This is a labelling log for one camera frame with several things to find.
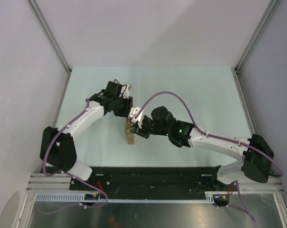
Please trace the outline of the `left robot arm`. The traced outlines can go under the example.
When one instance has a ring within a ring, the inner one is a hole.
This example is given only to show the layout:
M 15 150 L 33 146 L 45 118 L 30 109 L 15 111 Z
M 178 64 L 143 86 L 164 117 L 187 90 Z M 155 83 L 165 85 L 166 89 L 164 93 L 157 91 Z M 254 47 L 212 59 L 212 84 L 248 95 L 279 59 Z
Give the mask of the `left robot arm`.
M 131 84 L 120 84 L 117 80 L 109 81 L 106 88 L 86 99 L 82 111 L 72 117 L 66 124 L 59 127 L 48 126 L 42 134 L 40 159 L 43 161 L 42 170 L 46 176 L 46 164 L 57 168 L 80 179 L 80 185 L 86 190 L 96 186 L 96 177 L 91 175 L 93 170 L 77 158 L 75 140 L 94 122 L 107 113 L 115 116 L 129 116 L 133 106 L 133 98 L 129 96 Z

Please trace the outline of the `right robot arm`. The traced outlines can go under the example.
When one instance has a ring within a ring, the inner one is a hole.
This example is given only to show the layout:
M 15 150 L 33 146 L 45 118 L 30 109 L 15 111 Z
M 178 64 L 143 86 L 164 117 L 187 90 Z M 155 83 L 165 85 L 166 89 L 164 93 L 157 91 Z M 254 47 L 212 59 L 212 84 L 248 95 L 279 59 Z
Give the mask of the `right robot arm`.
M 135 107 L 130 111 L 129 119 L 133 123 L 132 132 L 146 139 L 150 135 L 167 136 L 179 148 L 207 149 L 235 159 L 235 162 L 217 168 L 210 179 L 215 190 L 223 190 L 228 184 L 239 180 L 268 182 L 274 153 L 258 134 L 244 138 L 216 136 L 206 130 L 199 131 L 193 123 L 176 120 L 164 106 L 155 108 L 151 117 L 144 115 L 141 108 Z

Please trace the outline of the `brown cardboard express box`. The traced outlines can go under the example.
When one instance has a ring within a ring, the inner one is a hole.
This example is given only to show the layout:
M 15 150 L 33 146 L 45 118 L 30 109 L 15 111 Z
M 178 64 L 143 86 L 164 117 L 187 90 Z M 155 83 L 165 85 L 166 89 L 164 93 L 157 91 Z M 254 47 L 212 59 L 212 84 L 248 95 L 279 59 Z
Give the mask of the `brown cardboard express box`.
M 125 122 L 125 135 L 126 135 L 126 140 L 129 145 L 134 145 L 134 134 L 131 132 L 131 129 L 133 127 L 133 123 L 126 118 Z

